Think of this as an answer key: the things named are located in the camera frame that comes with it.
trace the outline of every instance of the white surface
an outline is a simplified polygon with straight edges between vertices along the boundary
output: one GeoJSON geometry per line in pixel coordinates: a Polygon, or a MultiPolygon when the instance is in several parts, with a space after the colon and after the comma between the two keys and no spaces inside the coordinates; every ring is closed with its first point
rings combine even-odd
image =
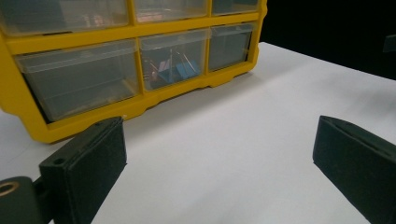
{"type": "MultiPolygon", "coordinates": [[[[361,224],[312,162],[318,117],[396,143],[396,82],[261,43],[256,68],[124,123],[128,165],[93,223],[361,224]]],[[[66,141],[0,113],[0,179],[39,177],[66,141]]]]}

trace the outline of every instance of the black background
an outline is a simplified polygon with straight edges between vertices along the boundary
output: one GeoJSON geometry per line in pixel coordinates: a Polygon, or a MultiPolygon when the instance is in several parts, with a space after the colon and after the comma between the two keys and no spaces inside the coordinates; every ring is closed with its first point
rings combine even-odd
{"type": "Polygon", "coordinates": [[[396,79],[396,0],[268,0],[261,41],[381,77],[396,79]]]}

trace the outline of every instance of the metal screw hole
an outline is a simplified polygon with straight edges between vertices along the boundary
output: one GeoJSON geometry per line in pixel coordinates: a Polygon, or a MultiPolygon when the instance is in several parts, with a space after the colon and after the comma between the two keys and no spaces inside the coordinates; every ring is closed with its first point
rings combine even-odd
{"type": "Polygon", "coordinates": [[[18,182],[7,182],[0,185],[0,197],[5,196],[20,186],[18,182]]]}

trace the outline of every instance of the plastic drawer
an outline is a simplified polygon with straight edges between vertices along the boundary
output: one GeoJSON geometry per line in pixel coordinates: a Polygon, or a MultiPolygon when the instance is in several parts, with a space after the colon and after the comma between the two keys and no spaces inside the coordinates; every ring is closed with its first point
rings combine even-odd
{"type": "Polygon", "coordinates": [[[17,56],[47,119],[55,121],[134,96],[134,40],[17,56]]]}
{"type": "Polygon", "coordinates": [[[212,14],[226,15],[256,11],[259,0],[213,0],[212,14]]]}
{"type": "Polygon", "coordinates": [[[125,0],[1,0],[7,35],[39,35],[128,24],[125,0]]]}
{"type": "Polygon", "coordinates": [[[201,75],[207,39],[207,29],[141,37],[146,90],[155,90],[201,75]]]}
{"type": "Polygon", "coordinates": [[[212,27],[209,48],[209,71],[245,62],[254,23],[212,27]]]}
{"type": "Polygon", "coordinates": [[[203,17],[207,0],[135,0],[137,22],[175,21],[203,17]]]}

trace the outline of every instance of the yellow storage organizer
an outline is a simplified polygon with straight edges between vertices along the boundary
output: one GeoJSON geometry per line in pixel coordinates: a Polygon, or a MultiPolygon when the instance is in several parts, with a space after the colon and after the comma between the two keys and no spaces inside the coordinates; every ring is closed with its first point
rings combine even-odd
{"type": "Polygon", "coordinates": [[[265,0],[0,2],[0,106],[33,139],[216,87],[258,58],[265,0]]]}

